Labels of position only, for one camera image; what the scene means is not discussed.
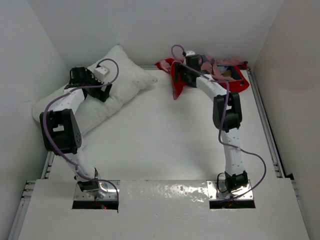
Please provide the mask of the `red patterned pillowcase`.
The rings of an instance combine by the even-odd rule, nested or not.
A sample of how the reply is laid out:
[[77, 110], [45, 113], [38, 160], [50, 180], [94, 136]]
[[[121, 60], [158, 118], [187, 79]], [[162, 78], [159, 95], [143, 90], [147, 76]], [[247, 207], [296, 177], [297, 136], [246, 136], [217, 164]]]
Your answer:
[[[155, 65], [158, 69], [171, 75], [172, 95], [175, 100], [180, 96], [185, 86], [193, 86], [191, 83], [184, 83], [180, 73], [177, 75], [178, 80], [174, 80], [179, 68], [179, 64], [174, 58], [162, 59], [156, 62]], [[250, 86], [250, 83], [241, 72], [241, 70], [248, 68], [247, 61], [242, 61], [236, 57], [215, 60], [210, 55], [200, 55], [199, 66], [202, 71], [208, 71], [214, 78], [228, 81], [231, 92], [240, 93]]]

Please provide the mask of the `white pillow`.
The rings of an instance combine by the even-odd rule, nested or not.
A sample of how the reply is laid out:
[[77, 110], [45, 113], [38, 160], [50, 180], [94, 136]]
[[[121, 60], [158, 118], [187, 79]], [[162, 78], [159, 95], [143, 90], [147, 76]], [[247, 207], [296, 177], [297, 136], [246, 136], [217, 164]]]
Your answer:
[[158, 81], [155, 76], [129, 59], [121, 45], [112, 47], [103, 58], [114, 60], [119, 66], [119, 74], [105, 102], [87, 96], [78, 107], [74, 115], [83, 136], [118, 112], [140, 91]]

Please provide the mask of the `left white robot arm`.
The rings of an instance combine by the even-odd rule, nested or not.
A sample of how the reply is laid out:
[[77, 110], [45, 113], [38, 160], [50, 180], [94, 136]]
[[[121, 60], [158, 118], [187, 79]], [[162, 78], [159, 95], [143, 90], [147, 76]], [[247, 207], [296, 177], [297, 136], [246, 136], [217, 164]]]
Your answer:
[[100, 180], [97, 169], [84, 156], [75, 113], [87, 96], [101, 102], [107, 100], [112, 87], [111, 83], [105, 83], [108, 73], [109, 69], [103, 66], [96, 66], [93, 71], [86, 67], [72, 68], [62, 96], [52, 100], [39, 116], [45, 148], [65, 159], [80, 190], [95, 197], [105, 196], [108, 185]]

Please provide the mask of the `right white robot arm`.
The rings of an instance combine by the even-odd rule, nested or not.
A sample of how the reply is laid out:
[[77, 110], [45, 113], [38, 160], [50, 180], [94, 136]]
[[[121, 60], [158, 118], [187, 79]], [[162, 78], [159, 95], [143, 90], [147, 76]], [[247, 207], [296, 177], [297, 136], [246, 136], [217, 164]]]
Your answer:
[[184, 51], [182, 54], [183, 62], [176, 60], [171, 67], [173, 98], [176, 100], [183, 88], [189, 86], [200, 89], [212, 100], [212, 120], [219, 130], [218, 140], [225, 154], [224, 185], [230, 193], [248, 184], [239, 140], [243, 119], [240, 96], [237, 92], [228, 91], [208, 71], [202, 70], [200, 56], [194, 51]]

